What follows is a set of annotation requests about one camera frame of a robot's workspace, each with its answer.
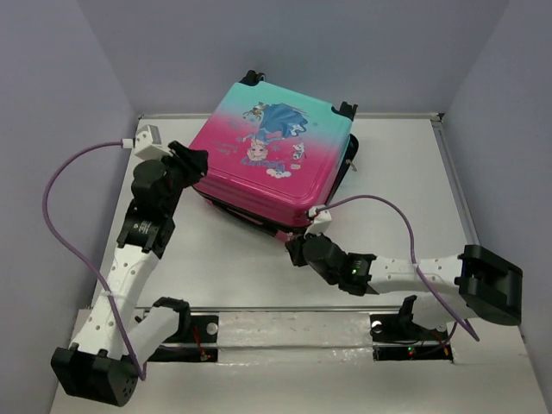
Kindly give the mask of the pink teal kids suitcase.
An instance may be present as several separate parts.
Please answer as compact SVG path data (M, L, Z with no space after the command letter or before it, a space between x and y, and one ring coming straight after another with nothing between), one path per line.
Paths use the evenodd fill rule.
M357 106L288 90L249 70L190 144L208 153L195 190L271 234L301 234L309 210L327 204L356 156Z

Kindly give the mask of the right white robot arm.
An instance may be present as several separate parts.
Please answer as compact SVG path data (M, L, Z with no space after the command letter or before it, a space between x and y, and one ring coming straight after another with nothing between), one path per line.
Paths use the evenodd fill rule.
M405 293L385 332L396 330L416 338L425 330L476 317L504 326L522 322L521 268L480 245L418 263L346 253L324 234L294 238L285 249L294 266L312 268L329 285L350 295Z

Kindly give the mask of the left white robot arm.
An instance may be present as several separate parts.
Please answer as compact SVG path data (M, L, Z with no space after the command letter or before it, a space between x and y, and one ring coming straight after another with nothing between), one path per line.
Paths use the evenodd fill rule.
M180 341L191 330L191 309L182 299L157 299L145 319L131 324L141 292L162 259L175 230L173 220L184 189L208 172L208 153L172 141L140 150L125 140L140 163L133 171L132 200L116 239L107 275L96 272L101 292L85 324L66 348L56 348L51 367L69 396L122 407L147 361L167 339Z

